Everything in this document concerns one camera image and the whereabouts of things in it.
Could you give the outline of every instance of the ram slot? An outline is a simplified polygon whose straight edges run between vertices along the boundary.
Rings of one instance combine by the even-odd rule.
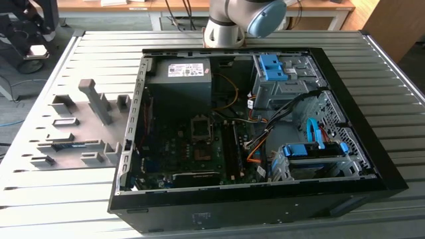
[[[222,125],[223,155],[226,160],[226,174],[230,180],[240,178],[240,153],[238,137],[234,125],[224,123]]]

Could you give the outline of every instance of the sticker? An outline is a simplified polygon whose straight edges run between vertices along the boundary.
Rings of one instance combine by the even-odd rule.
[[[172,64],[168,66],[168,77],[203,76],[204,64]]]
[[[192,214],[192,223],[195,225],[203,225],[211,221],[212,213],[194,213]]]
[[[337,11],[351,11],[353,8],[351,7],[337,7]]]
[[[287,74],[298,74],[298,71],[294,68],[284,69]]]
[[[254,100],[248,100],[248,108],[254,109]]]
[[[258,167],[258,173],[259,173],[263,177],[266,177],[266,170],[264,170],[264,168],[262,168],[262,166]]]
[[[130,7],[128,10],[146,11],[146,10],[148,10],[148,8],[147,7]]]

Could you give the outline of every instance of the metal table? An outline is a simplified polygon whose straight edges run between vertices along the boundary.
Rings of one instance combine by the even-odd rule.
[[[12,147],[0,165],[0,235],[138,238],[142,235],[107,213],[114,168],[40,171],[22,154],[47,99],[74,91],[82,78],[114,99],[132,95],[143,48],[202,47],[198,32],[87,32],[71,39]],[[373,39],[359,32],[291,31],[250,46],[323,47],[376,131],[409,189],[336,219],[258,225],[150,236],[210,237],[268,233],[279,238],[415,238],[425,235],[425,98]]]

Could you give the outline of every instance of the blue component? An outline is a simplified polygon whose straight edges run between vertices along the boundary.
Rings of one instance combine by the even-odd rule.
[[[291,144],[287,146],[291,150],[292,156],[306,156],[307,148],[303,144]]]
[[[283,70],[284,63],[279,61],[278,55],[260,55],[260,63],[267,81],[288,80],[288,76]]]
[[[314,127],[314,132],[315,132],[315,141],[319,143],[319,148],[324,149],[326,144],[324,144],[324,139],[322,137],[322,130],[319,128],[318,120],[315,118],[308,118],[307,120],[307,140],[310,142],[314,142],[314,133],[312,133],[312,128]]]
[[[291,156],[291,151],[288,147],[284,147],[284,154],[287,157]]]
[[[287,14],[283,0],[272,1],[258,13],[248,25],[248,33],[254,37],[267,37],[279,27]]]
[[[275,167],[278,166],[278,158],[275,159],[274,165],[272,165],[272,171],[275,170]]]
[[[341,149],[344,151],[345,154],[348,154],[351,152],[351,148],[348,147],[347,143],[340,143]]]

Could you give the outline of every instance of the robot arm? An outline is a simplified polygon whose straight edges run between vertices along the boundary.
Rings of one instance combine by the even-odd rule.
[[[255,37],[267,37],[279,27],[286,13],[283,0],[212,0],[206,47],[242,47],[246,31]]]

